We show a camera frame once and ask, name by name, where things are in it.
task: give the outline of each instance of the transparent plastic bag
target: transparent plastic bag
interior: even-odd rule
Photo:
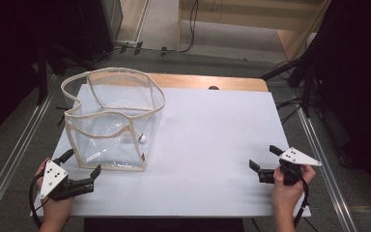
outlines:
[[[165,97],[146,73],[108,68],[62,83],[66,132],[83,168],[144,171]]]

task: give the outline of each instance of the floor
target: floor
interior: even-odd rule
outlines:
[[[139,37],[143,47],[175,48],[176,6],[168,4],[169,2],[175,1],[150,1]],[[182,47],[187,47],[190,41],[190,36],[186,34],[187,24],[188,22],[183,22]],[[272,71],[285,60],[282,46],[272,30],[197,23],[194,48],[187,54],[168,54],[160,57],[158,52],[142,52],[134,56],[128,51],[106,57],[97,66],[127,67],[156,73],[254,77]],[[67,76],[82,72],[84,70],[80,68],[70,68]],[[267,82],[275,103],[285,102],[300,95],[301,88],[289,88],[284,79],[286,77],[289,77],[289,74],[282,73]],[[38,92],[34,91],[0,128],[0,180],[5,176],[11,180],[0,186],[0,189],[6,190],[0,193],[0,231],[35,230],[35,225],[29,218],[26,192],[36,167],[43,158],[51,157],[63,129],[56,126],[63,114],[62,110],[56,109],[56,106],[64,106],[64,97],[58,91],[63,78],[57,76],[50,79],[51,89],[57,90],[50,96],[47,105],[36,108]],[[290,106],[281,109],[281,118],[291,113],[294,108]],[[312,217],[308,219],[309,222],[319,231],[371,231],[371,176],[363,170],[341,165],[338,150],[324,122],[313,110],[310,113],[311,118],[304,119],[299,111],[283,125],[289,144],[307,154],[316,156],[322,153],[326,159],[327,165],[318,169],[319,174],[311,186]],[[29,120],[34,117],[40,122],[38,125],[29,124]],[[25,128],[30,128],[32,133],[22,134]],[[26,142],[19,144],[19,138],[25,138]],[[245,218],[243,222],[246,232],[273,231],[271,217],[259,217],[254,220]],[[82,219],[71,218],[65,231],[82,229]],[[306,220],[300,222],[298,231],[312,230]]]

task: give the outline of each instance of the hand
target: hand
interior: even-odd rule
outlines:
[[[44,169],[48,160],[50,159],[47,158],[41,163],[35,175],[38,175]],[[42,187],[42,181],[43,178],[37,181],[39,189]],[[47,197],[43,199],[43,224],[39,231],[62,231],[71,214],[73,200],[73,198],[70,198],[55,201]]]
[[[316,172],[309,165],[302,168],[304,170],[303,180],[309,184]],[[298,181],[293,186],[284,186],[284,173],[280,167],[277,167],[273,172],[273,179],[271,199],[276,231],[295,231],[292,216],[295,206],[303,194],[303,183]]]

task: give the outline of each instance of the clear plastic bag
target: clear plastic bag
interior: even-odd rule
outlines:
[[[108,68],[66,79],[66,132],[80,167],[144,171],[165,97],[143,72]]]

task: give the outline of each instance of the white tabletop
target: white tabletop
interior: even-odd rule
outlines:
[[[102,170],[95,191],[75,198],[71,215],[271,216],[272,185],[259,183],[248,166],[248,160],[254,160],[261,168],[275,168],[278,157],[269,152],[270,145],[289,147],[271,93],[167,88],[163,92],[166,106],[146,171]],[[53,158],[70,147],[63,132]],[[62,167],[74,180],[92,172],[78,168],[75,158]]]

